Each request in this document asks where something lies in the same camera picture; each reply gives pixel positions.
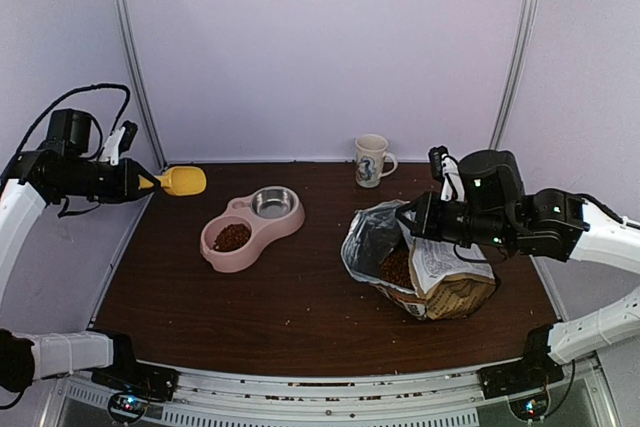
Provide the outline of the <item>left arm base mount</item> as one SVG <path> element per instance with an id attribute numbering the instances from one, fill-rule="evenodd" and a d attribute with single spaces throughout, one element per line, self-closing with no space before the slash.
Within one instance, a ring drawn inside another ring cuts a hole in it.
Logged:
<path id="1" fill-rule="evenodd" d="M 90 370 L 93 383 L 113 390 L 106 405 L 113 421 L 130 426 L 146 414 L 152 403 L 173 400 L 179 380 L 177 370 L 139 361 L 126 334 L 95 329 L 91 333 L 105 335 L 113 344 L 112 364 Z"/>

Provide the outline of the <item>pink double pet feeder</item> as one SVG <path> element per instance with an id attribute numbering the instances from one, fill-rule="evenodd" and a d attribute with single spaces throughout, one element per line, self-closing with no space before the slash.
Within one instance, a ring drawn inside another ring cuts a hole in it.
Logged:
<path id="1" fill-rule="evenodd" d="M 199 246 L 201 256 L 215 271 L 221 273 L 236 273 L 250 267 L 269 244 L 292 235 L 302 227 L 305 221 L 304 207 L 297 193 L 290 190 L 294 194 L 296 206 L 287 216 L 279 219 L 263 219 L 253 213 L 251 199 L 257 191 L 246 197 L 231 199 L 225 211 L 210 220 L 202 229 Z M 213 243 L 216 236 L 230 224 L 244 224 L 249 227 L 250 240 L 242 248 L 232 252 L 214 251 Z"/>

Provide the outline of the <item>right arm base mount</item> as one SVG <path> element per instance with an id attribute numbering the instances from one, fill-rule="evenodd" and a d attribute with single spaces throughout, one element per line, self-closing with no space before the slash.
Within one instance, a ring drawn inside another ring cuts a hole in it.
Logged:
<path id="1" fill-rule="evenodd" d="M 562 366 L 550 357 L 551 328 L 546 325 L 531 330 L 519 359 L 477 371 L 484 398 L 508 397 L 511 413 L 528 424 L 543 422 L 556 411 L 549 387 L 564 379 Z"/>

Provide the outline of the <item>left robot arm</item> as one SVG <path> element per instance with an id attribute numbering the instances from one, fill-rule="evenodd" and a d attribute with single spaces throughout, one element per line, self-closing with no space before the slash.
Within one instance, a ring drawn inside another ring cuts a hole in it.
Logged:
<path id="1" fill-rule="evenodd" d="M 34 224 L 50 205 L 65 207 L 72 197 L 102 204 L 137 201 L 160 190 L 161 182 L 121 153 L 137 129 L 131 122 L 104 139 L 87 157 L 94 117 L 61 109 L 52 114 L 45 140 L 36 150 L 18 152 L 2 177 L 1 285 L 6 287 Z M 36 380 L 83 370 L 104 370 L 123 391 L 137 389 L 144 371 L 125 334 L 83 331 L 72 334 L 1 332 L 1 386 L 22 395 Z"/>

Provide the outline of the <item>pet food bag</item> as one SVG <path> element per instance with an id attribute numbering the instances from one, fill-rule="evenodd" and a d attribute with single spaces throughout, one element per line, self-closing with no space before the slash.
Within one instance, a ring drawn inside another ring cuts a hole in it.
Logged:
<path id="1" fill-rule="evenodd" d="M 473 314 L 498 287 L 486 257 L 473 247 L 467 262 L 456 255 L 451 244 L 405 237 L 395 217 L 403 204 L 392 200 L 355 213 L 341 247 L 347 273 L 421 321 Z M 380 279 L 381 263 L 397 246 L 409 250 L 412 290 Z"/>

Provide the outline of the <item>yellow plastic scoop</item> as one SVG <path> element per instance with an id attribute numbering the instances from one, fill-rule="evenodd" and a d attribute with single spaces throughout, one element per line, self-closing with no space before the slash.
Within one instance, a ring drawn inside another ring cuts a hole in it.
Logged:
<path id="1" fill-rule="evenodd" d="M 161 190 L 174 197 L 199 195 L 207 187 L 205 172 L 195 166 L 171 167 L 156 177 L 160 181 Z"/>

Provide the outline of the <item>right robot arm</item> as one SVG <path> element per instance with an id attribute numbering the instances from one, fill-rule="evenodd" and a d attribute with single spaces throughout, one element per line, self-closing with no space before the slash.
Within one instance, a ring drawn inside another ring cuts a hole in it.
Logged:
<path id="1" fill-rule="evenodd" d="M 557 261 L 586 261 L 639 270 L 639 224 L 595 197 L 546 188 L 526 194 L 510 151 L 480 150 L 459 161 L 445 147 L 429 152 L 440 193 L 399 207 L 397 220 L 416 238 L 454 246 L 496 247 Z M 519 387 L 535 387 L 557 365 L 639 334 L 639 292 L 573 321 L 531 331 L 513 366 Z"/>

